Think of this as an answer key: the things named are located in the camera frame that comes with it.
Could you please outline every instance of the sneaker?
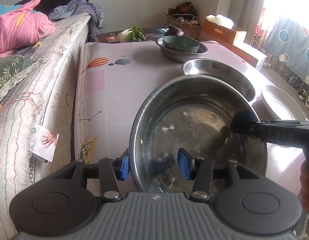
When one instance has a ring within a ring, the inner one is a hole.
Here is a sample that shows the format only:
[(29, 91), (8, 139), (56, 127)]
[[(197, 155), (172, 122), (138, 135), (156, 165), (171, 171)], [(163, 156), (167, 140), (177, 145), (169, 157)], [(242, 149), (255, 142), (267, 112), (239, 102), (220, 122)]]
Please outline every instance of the sneaker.
[(270, 64), (269, 60), (266, 59), (266, 61), (265, 61), (264, 64), (263, 64), (263, 67), (265, 67), (265, 68), (271, 68), (271, 64)]
[(307, 97), (305, 100), (305, 106), (309, 110), (309, 97)]
[(299, 99), (300, 99), (301, 101), (305, 100), (306, 94), (307, 94), (307, 93), (306, 93), (305, 90), (300, 91), (300, 92), (298, 93)]

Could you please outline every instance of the lace trim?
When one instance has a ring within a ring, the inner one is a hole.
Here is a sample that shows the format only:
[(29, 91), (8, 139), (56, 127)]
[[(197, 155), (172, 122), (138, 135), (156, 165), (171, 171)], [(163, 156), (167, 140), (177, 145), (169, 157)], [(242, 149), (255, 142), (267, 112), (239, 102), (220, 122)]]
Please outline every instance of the lace trim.
[(30, 67), (24, 69), (17, 75), (13, 76), (6, 85), (0, 89), (0, 102), (5, 97), (5, 95), (8, 93), (8, 91), (12, 88), (14, 88), (17, 84), (19, 84), (32, 70), (38, 67), (39, 64), (43, 63), (43, 60), (38, 60), (37, 62), (34, 62)]

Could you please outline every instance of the hot air balloon print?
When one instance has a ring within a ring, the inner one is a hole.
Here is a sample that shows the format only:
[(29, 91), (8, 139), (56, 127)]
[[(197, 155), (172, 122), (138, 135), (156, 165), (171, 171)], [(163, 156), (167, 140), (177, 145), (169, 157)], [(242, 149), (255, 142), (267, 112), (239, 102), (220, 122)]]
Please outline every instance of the hot air balloon print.
[(130, 60), (124, 59), (124, 58), (120, 58), (115, 63), (110, 63), (109, 66), (113, 66), (114, 64), (117, 64), (117, 65), (127, 65), (129, 63), (130, 63)]
[(109, 62), (109, 59), (107, 59), (106, 57), (98, 57), (89, 63), (89, 65), (87, 66), (87, 69), (93, 68), (93, 67), (100, 67), (102, 65), (107, 64), (108, 62)]

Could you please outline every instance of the white plate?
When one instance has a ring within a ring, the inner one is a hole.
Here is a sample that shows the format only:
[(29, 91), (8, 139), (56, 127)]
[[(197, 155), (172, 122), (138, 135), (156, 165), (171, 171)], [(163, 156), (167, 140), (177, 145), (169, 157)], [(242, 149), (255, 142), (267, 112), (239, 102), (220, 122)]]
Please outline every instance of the white plate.
[(306, 121), (300, 106), (283, 90), (267, 85), (261, 90), (261, 97), (274, 119)]

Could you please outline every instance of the pink clothing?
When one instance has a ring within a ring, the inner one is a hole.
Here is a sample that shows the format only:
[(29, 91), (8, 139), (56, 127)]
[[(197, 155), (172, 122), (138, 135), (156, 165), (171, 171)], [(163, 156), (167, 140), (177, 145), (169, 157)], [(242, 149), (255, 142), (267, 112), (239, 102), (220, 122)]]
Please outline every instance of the pink clothing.
[(56, 31), (48, 17), (31, 13), (41, 0), (31, 0), (16, 10), (0, 15), (0, 57), (13, 54), (16, 48), (35, 44)]

